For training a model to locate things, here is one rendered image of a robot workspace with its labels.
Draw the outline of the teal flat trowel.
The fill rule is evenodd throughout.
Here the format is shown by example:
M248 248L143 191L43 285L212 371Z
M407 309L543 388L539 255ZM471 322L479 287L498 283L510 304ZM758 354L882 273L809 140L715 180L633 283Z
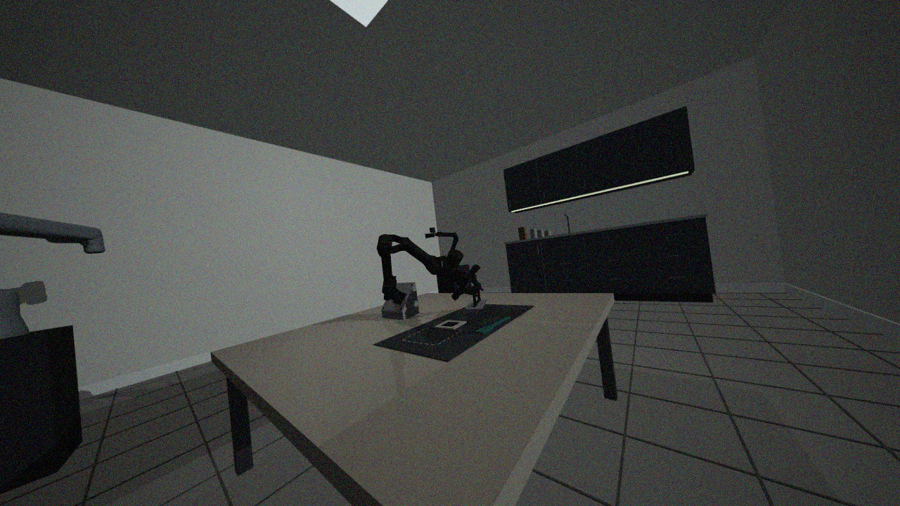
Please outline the teal flat trowel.
M481 329L476 330L475 333L484 335L484 334L486 334L487 332L493 330L493 327L497 326L499 323L503 323L504 321L506 321L506 320L508 320L508 319L510 319L510 318L511 318L511 316L507 316L507 317L505 317L504 319L501 319L501 320L496 321L495 323L489 325L488 327L485 327L485 326L484 326L484 327L481 327Z

